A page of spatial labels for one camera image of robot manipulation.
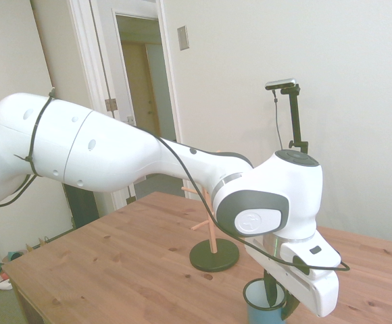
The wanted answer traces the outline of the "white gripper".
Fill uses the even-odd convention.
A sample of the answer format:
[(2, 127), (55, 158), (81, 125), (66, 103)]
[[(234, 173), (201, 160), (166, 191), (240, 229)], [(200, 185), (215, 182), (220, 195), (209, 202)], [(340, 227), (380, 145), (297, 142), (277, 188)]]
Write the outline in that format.
[(277, 301), (278, 281), (285, 289), (286, 300), (281, 310), (281, 319), (285, 321), (299, 306), (299, 301), (319, 317), (325, 317), (336, 307), (339, 293), (339, 279), (331, 270), (341, 262), (340, 254), (320, 235), (315, 232), (312, 238), (298, 241), (284, 241), (274, 234), (254, 236), (245, 241), (275, 257), (293, 263), (324, 267), (324, 270), (310, 269), (306, 275), (300, 268), (283, 265), (273, 261), (250, 246), (245, 249), (264, 269), (264, 287), (270, 307)]

